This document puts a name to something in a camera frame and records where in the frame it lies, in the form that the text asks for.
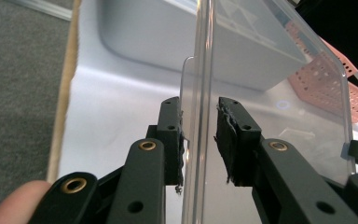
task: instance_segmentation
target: transparent plastic panel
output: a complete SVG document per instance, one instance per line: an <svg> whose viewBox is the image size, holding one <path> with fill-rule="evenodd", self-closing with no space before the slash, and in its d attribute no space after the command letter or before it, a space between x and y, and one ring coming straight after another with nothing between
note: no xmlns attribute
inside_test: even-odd
<svg viewBox="0 0 358 224"><path fill-rule="evenodd" d="M200 1L195 57L184 68L192 181L184 223L260 222L251 189L226 183L213 139L221 96L240 102L264 137L294 145L320 175L345 183L353 172L344 69L285 0Z"/></svg>

